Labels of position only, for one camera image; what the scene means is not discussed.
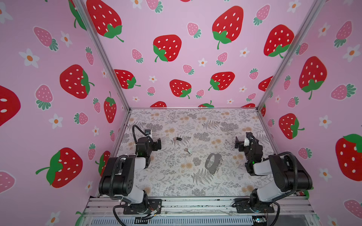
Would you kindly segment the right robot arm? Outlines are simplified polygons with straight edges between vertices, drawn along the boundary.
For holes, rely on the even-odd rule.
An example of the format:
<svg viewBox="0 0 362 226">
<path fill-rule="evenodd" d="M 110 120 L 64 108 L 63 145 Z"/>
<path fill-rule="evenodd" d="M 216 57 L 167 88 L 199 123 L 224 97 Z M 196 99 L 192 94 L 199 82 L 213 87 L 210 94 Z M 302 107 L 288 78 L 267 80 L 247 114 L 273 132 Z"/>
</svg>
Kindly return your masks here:
<svg viewBox="0 0 362 226">
<path fill-rule="evenodd" d="M 273 206 L 278 200 L 312 188 L 311 177 L 291 152 L 263 158 L 263 146 L 251 132 L 244 141 L 235 139 L 235 148 L 245 154 L 245 167 L 251 176 L 272 176 L 271 182 L 254 189 L 248 199 L 234 200 L 232 207 L 238 213 L 274 213 Z"/>
</svg>

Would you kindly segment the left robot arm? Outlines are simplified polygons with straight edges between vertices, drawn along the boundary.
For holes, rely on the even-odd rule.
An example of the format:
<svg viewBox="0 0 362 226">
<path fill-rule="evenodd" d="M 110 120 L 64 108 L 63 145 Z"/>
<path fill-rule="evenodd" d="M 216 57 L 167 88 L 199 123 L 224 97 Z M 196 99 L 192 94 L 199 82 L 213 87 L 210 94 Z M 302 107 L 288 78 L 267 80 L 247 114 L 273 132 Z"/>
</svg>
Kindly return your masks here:
<svg viewBox="0 0 362 226">
<path fill-rule="evenodd" d="M 145 211 L 149 207 L 148 195 L 146 191 L 133 185 L 134 173 L 148 168 L 152 152 L 161 148 L 160 138 L 153 141 L 150 137 L 141 137 L 137 141 L 135 155 L 109 158 L 99 183 L 100 195 L 107 195 L 112 200 L 122 200 L 133 208 Z"/>
</svg>

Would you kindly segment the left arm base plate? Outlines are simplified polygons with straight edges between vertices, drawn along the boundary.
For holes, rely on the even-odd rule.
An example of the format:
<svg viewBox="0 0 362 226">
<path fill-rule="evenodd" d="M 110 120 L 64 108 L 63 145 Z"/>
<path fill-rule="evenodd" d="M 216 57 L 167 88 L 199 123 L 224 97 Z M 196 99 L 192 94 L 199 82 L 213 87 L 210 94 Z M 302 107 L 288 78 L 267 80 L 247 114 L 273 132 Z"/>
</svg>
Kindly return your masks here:
<svg viewBox="0 0 362 226">
<path fill-rule="evenodd" d="M 130 204 L 123 210 L 124 215 L 155 214 L 161 213 L 162 199 L 149 199 L 139 204 Z"/>
</svg>

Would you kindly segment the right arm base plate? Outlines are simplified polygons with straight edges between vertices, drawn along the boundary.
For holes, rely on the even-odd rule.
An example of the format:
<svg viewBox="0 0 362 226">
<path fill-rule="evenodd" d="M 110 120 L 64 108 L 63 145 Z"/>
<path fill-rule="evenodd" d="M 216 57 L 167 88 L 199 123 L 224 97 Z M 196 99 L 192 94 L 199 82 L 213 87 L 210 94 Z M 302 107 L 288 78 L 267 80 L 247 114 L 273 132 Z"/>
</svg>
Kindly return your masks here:
<svg viewBox="0 0 362 226">
<path fill-rule="evenodd" d="M 237 213 L 275 213 L 272 203 L 259 202 L 252 204 L 247 198 L 235 199 L 232 207 L 237 210 Z"/>
</svg>

